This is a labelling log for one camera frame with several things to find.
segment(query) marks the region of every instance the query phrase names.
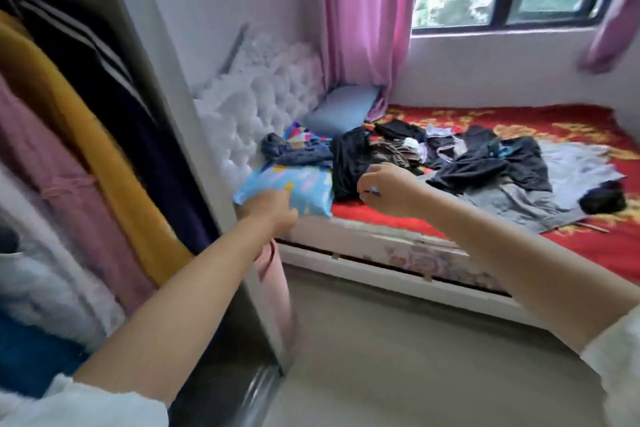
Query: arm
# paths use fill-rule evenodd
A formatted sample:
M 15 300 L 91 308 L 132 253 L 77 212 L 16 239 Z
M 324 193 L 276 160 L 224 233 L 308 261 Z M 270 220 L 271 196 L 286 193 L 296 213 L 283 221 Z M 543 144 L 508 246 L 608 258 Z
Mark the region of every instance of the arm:
M 74 379 L 110 392 L 137 392 L 170 405 L 208 346 L 245 272 L 269 239 L 292 227 L 289 193 L 266 191 L 243 207 L 236 227 L 151 297 Z
M 574 351 L 640 303 L 640 288 L 627 280 L 394 165 L 371 166 L 358 191 L 373 209 L 439 229 Z

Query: person's left hand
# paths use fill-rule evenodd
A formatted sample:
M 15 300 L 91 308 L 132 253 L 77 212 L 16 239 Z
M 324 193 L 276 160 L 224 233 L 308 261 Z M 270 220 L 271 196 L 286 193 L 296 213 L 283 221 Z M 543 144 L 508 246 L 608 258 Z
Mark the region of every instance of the person's left hand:
M 298 210 L 289 208 L 290 198 L 291 193 L 286 190 L 264 190 L 238 208 L 238 217 L 261 220 L 273 228 L 273 236 L 280 235 L 293 227 L 298 219 Z

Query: person's right hand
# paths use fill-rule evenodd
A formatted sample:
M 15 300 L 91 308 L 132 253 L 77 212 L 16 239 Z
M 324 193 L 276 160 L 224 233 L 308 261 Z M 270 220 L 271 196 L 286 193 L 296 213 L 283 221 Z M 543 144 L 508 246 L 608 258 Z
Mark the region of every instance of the person's right hand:
M 262 221 L 271 227 L 271 235 L 276 237 L 289 230 L 298 219 L 298 210 L 289 208 L 290 198 L 291 193 L 286 190 L 264 190 L 240 206 L 238 217 Z
M 380 195 L 374 194 L 373 188 Z M 425 184 L 411 172 L 384 162 L 369 166 L 358 181 L 360 199 L 380 213 L 398 218 L 414 218 L 420 192 Z

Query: red blanket with gold pattern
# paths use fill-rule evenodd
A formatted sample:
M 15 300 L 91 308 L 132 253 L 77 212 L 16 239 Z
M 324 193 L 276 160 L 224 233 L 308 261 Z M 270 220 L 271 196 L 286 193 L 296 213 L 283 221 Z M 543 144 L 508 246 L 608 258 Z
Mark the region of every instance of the red blanket with gold pattern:
M 627 209 L 617 214 L 591 217 L 587 223 L 609 233 L 570 225 L 544 236 L 634 282 L 640 282 L 640 149 L 616 124 L 609 108 L 592 105 L 508 108 L 389 107 L 378 121 L 398 118 L 420 126 L 452 127 L 465 131 L 471 124 L 491 128 L 504 139 L 532 135 L 556 142 L 584 142 L 611 147 L 611 162 L 627 175 L 623 180 Z M 334 203 L 336 218 L 411 230 L 444 237 L 424 221 L 390 218 L 361 201 Z

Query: gray floor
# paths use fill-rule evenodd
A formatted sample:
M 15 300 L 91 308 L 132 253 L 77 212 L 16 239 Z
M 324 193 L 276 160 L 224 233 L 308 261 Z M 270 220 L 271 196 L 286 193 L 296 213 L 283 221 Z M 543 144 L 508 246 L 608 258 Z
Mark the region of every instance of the gray floor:
M 287 268 L 300 349 L 265 427 L 602 426 L 549 334 Z

